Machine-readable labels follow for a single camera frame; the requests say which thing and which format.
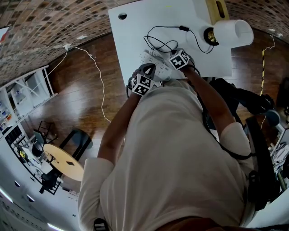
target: round table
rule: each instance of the round table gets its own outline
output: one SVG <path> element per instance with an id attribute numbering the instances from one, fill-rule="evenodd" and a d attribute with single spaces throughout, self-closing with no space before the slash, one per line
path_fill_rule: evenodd
<path id="1" fill-rule="evenodd" d="M 53 144 L 45 144 L 43 150 L 49 161 L 51 157 L 55 158 L 51 164 L 57 170 L 71 179 L 82 180 L 84 169 L 70 154 Z"/>

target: white t-shirt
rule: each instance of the white t-shirt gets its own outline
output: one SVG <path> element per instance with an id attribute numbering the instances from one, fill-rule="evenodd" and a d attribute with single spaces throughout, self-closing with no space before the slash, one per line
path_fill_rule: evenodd
<path id="1" fill-rule="evenodd" d="M 225 128 L 220 142 L 239 155 L 251 152 L 239 123 Z M 233 159 L 207 132 L 191 91 L 158 88 L 134 111 L 116 165 L 102 158 L 86 160 L 80 227 L 94 230 L 99 217 L 113 231 L 154 231 L 182 217 L 239 226 L 251 169 L 251 160 Z"/>

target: desk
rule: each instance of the desk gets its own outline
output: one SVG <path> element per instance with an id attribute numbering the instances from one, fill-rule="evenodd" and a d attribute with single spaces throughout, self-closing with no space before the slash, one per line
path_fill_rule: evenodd
<path id="1" fill-rule="evenodd" d="M 49 161 L 51 160 L 51 157 L 55 158 L 51 164 L 61 173 L 71 179 L 77 181 L 82 180 L 84 173 L 83 167 L 66 151 L 53 144 L 45 144 L 44 152 L 47 155 Z"/>
<path id="2" fill-rule="evenodd" d="M 187 26 L 195 33 L 203 51 L 211 48 L 203 39 L 204 30 L 212 27 L 205 0 L 143 0 L 110 9 L 108 13 L 125 85 L 140 66 L 140 54 L 149 50 L 143 37 L 154 26 Z M 120 20 L 119 15 L 123 13 L 127 14 L 127 18 Z M 155 28 L 149 35 L 163 42 L 178 41 L 178 47 L 192 56 L 202 77 L 232 75 L 230 48 L 219 45 L 211 53 L 204 54 L 191 32 L 175 28 Z"/>

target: brick wall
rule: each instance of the brick wall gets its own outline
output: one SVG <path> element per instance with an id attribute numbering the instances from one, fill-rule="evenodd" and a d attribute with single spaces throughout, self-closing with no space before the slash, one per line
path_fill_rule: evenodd
<path id="1" fill-rule="evenodd" d="M 10 26 L 0 46 L 0 85 L 62 55 L 62 45 L 77 46 L 111 31 L 107 10 L 133 0 L 0 0 L 0 28 Z M 228 0 L 231 18 L 252 27 L 273 28 L 289 42 L 287 0 Z"/>

